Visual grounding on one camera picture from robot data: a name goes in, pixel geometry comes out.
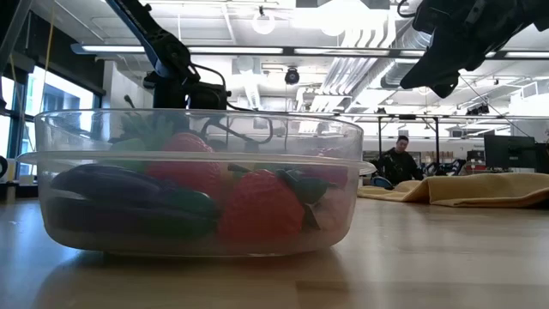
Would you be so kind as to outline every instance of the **clear plastic bin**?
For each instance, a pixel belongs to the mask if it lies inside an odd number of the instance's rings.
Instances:
[[[91,110],[38,115],[45,229],[58,243],[173,256],[285,255],[349,229],[363,131],[260,112]]]

